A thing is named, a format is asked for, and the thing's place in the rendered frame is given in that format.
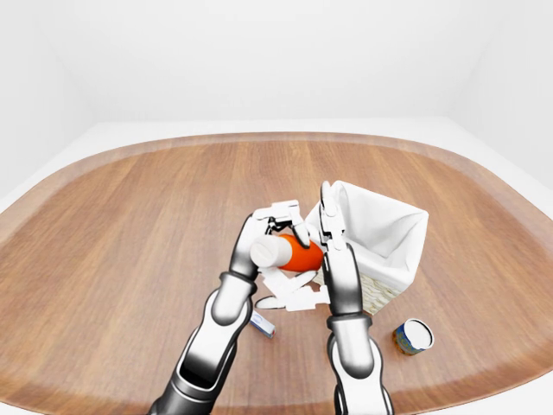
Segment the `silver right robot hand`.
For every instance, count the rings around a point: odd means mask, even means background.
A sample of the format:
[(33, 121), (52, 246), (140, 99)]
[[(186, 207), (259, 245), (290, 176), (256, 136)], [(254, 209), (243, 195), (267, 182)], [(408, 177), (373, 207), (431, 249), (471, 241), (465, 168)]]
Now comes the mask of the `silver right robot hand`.
[(313, 310), (317, 304), (326, 303), (335, 316), (363, 311), (359, 270), (353, 249), (343, 239), (343, 218), (332, 197), (321, 198), (319, 219), (319, 238), (312, 242), (322, 249), (321, 267), (305, 272), (259, 267), (272, 293), (257, 301), (259, 309)]

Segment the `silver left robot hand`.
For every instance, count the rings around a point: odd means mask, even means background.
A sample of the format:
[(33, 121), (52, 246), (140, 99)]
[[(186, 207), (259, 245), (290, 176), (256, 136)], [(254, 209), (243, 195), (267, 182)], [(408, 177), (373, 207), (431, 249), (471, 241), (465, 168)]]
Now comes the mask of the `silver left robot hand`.
[(250, 214), (233, 248), (229, 272), (254, 282), (258, 267), (250, 256), (253, 241), (259, 236), (281, 231), (285, 227), (293, 230), (302, 247), (309, 248), (309, 232), (300, 215), (298, 200), (273, 202), (270, 207), (259, 208)]

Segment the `orange ketchup bottle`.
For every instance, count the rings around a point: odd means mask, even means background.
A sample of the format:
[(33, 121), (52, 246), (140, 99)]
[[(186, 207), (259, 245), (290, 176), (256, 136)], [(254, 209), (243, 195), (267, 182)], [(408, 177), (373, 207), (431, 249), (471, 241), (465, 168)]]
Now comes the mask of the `orange ketchup bottle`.
[(316, 271), (321, 267), (323, 252), (311, 242), (303, 247), (291, 234), (263, 235), (251, 245), (252, 262), (260, 268), (276, 267), (285, 271)]

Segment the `wicker basket, white cloth lining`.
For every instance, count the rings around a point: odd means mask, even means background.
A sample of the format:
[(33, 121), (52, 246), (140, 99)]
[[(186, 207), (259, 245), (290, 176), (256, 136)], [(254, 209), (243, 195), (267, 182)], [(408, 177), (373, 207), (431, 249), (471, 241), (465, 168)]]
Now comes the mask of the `wicker basket, white cloth lining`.
[(429, 213), (349, 182), (322, 185), (335, 200), (343, 239), (359, 270), (362, 308), (376, 314), (413, 283), (423, 253)]

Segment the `small white box, blue-red print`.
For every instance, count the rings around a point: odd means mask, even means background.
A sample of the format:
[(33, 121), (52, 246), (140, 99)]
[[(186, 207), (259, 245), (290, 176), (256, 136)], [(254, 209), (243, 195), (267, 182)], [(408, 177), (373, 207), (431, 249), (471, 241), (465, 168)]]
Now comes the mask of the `small white box, blue-red print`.
[(256, 311), (253, 311), (251, 314), (250, 324), (268, 338), (273, 338), (276, 333), (276, 326)]

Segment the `blue printed tin, white end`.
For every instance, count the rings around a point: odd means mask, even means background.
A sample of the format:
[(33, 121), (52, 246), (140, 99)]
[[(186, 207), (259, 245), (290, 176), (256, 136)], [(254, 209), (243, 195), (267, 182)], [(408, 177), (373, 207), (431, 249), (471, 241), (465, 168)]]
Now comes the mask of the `blue printed tin, white end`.
[(419, 354), (433, 347), (435, 337), (423, 321), (410, 318), (392, 332), (392, 339), (401, 353)]

